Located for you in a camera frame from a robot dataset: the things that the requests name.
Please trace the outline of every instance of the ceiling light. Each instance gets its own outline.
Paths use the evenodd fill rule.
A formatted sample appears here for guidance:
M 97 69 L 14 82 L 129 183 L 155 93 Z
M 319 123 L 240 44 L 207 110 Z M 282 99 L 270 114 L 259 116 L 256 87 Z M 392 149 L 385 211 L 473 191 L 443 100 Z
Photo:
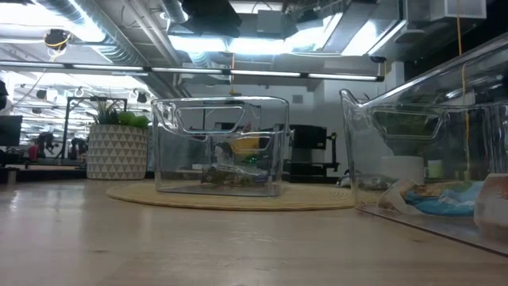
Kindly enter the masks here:
M 364 81 L 376 81 L 377 76 L 373 75 L 334 75 L 334 74 L 309 74 L 310 79 L 343 79 L 343 80 L 364 80 Z
M 285 77 L 299 77 L 299 72 L 284 72 L 284 71 L 242 71 L 231 70 L 232 75 L 268 75 L 268 76 L 285 76 Z
M 212 68 L 153 68 L 154 72 L 178 72 L 204 75 L 221 75 L 222 70 Z
M 239 14 L 257 14 L 259 10 L 273 10 L 281 11 L 283 4 L 281 2 L 268 2 L 268 1 L 229 1 L 229 4 Z
M 291 49 L 313 45 L 312 49 L 314 49 L 314 45 L 321 39 L 324 29 L 324 27 L 315 27 L 298 31 L 296 34 L 286 39 L 286 45 L 291 47 Z
M 335 31 L 335 28 L 339 25 L 342 15 L 342 13 L 337 13 L 323 19 L 325 29 L 321 34 L 321 37 L 316 41 L 314 51 L 323 49 L 328 39 L 332 36 L 333 31 Z
M 129 67 L 117 65 L 101 65 L 101 64 L 74 64 L 74 68 L 103 70 L 103 71 L 129 71 L 129 72 L 142 72 L 142 67 Z
M 395 34 L 400 31 L 400 29 L 404 28 L 406 26 L 406 20 L 402 20 L 398 25 L 395 26 L 385 37 L 381 39 L 377 44 L 374 45 L 369 51 L 368 55 L 372 55 L 373 53 L 377 52 L 381 47 L 383 47 Z
M 138 92 L 137 93 L 137 99 L 136 99 L 139 103 L 146 103 L 147 102 L 147 99 L 146 99 L 146 93 L 145 92 Z
M 225 44 L 220 37 L 169 36 L 173 48 L 185 52 L 224 52 Z
M 19 3 L 0 3 L 0 23 L 32 26 L 63 27 L 65 17 L 56 16 L 41 5 L 23 5 Z
M 365 25 L 356 33 L 356 35 L 349 41 L 344 51 L 341 52 L 343 56 L 363 56 L 378 40 L 378 31 L 372 21 L 367 21 Z
M 230 52 L 245 55 L 279 55 L 291 51 L 284 40 L 237 38 L 229 46 Z
M 0 60 L 0 66 L 19 68 L 65 68 L 63 64 Z

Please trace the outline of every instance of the woven round mat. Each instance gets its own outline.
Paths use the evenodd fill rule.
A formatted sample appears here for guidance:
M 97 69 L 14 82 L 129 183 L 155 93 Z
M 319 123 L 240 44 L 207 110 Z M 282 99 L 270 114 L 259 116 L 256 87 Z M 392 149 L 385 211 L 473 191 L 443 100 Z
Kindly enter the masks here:
M 313 211 L 353 206 L 349 189 L 318 184 L 284 184 L 283 193 L 275 198 L 163 193 L 155 190 L 155 184 L 147 183 L 112 187 L 106 194 L 156 206 L 229 211 Z

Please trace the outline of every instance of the orange cord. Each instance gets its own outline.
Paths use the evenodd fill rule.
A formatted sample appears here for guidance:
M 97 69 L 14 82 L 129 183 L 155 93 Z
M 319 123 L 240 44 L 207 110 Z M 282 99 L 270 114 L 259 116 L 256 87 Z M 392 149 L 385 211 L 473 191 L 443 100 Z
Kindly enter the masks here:
M 233 58 L 232 58 L 232 63 L 231 63 L 231 69 L 235 69 L 235 53 L 232 52 L 232 54 L 233 54 Z M 231 75 L 231 91 L 229 91 L 230 95 L 234 95 L 235 94 L 235 90 L 233 89 L 233 87 L 234 87 L 234 84 L 233 84 L 234 80 L 235 80 L 235 76 Z
M 460 30 L 460 0 L 457 0 L 457 36 L 459 41 L 459 56 L 462 56 L 462 32 Z M 466 64 L 462 65 L 462 71 L 460 73 L 460 77 L 462 80 L 462 98 L 464 99 L 464 105 L 466 101 Z M 466 180 L 469 180 L 469 170 L 470 170 L 470 157 L 469 157 L 469 112 L 466 110 Z

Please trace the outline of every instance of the transparent enclosure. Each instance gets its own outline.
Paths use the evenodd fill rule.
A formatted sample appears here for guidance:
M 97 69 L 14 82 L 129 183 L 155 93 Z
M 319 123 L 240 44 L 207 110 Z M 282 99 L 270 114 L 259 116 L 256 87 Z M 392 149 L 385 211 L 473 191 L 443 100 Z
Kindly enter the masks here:
M 154 100 L 157 191 L 277 196 L 288 106 L 271 97 Z
M 369 102 L 341 97 L 358 208 L 508 253 L 506 36 Z

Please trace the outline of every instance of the wooden table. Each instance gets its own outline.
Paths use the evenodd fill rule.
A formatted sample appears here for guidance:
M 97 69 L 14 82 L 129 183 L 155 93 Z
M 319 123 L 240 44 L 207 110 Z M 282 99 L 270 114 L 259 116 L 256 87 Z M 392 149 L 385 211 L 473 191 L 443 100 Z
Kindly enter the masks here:
M 234 212 L 0 187 L 0 285 L 506 285 L 508 259 L 359 211 Z

